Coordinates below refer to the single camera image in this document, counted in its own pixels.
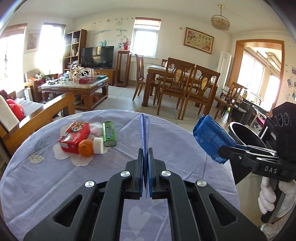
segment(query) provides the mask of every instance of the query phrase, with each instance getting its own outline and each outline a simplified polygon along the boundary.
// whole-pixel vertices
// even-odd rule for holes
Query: orange fruit
[[[78,144],[78,153],[84,157],[89,157],[94,154],[92,140],[82,140]]]

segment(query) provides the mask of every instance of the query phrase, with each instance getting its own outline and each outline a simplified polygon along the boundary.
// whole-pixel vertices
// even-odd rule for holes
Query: metal screw
[[[199,187],[205,187],[207,185],[207,182],[205,180],[198,180],[196,182],[196,184],[199,186]]]
[[[171,175],[171,173],[168,170],[164,170],[164,171],[161,172],[161,175],[164,176],[164,177],[169,177]]]
[[[122,177],[128,177],[128,176],[130,175],[130,172],[129,172],[129,171],[122,171],[122,172],[120,173],[120,175],[121,175]]]
[[[94,181],[87,181],[85,184],[84,184],[87,188],[91,188],[94,186]]]

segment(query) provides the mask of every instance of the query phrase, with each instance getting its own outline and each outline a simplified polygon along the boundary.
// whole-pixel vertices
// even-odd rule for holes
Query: purple tablecloth
[[[82,114],[77,119],[65,117],[41,128],[21,145],[9,162],[0,182],[0,197],[5,222],[19,240],[86,181],[106,181],[124,170],[128,161],[137,158],[141,148],[140,113],[97,110]],[[149,118],[149,147],[153,148],[154,157],[187,181],[206,180],[239,210],[229,161],[224,165],[214,162],[192,133],[164,119],[151,115]],[[57,160],[53,146],[60,138],[61,128],[73,121],[113,121],[117,146],[104,155],[94,155],[85,167],[75,167],[70,158]],[[32,154],[45,158],[33,164],[28,158]],[[120,240],[171,240],[166,200],[146,199],[145,193],[140,201],[126,200]]]

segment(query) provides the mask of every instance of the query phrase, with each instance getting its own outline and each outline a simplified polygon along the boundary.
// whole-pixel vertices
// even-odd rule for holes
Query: gloved hand
[[[281,218],[287,214],[290,209],[293,207],[296,198],[296,182],[292,180],[289,183],[279,181],[279,189],[286,194],[284,201],[279,209],[279,212],[276,214],[277,218]],[[267,211],[274,210],[274,202],[276,200],[276,195],[274,190],[269,185],[269,178],[262,177],[261,181],[261,191],[258,198],[258,204],[260,211],[263,214],[266,214]]]

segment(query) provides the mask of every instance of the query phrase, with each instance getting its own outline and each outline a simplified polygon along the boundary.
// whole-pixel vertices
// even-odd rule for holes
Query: white eraser
[[[102,137],[95,137],[93,139],[94,154],[104,154],[104,139]]]

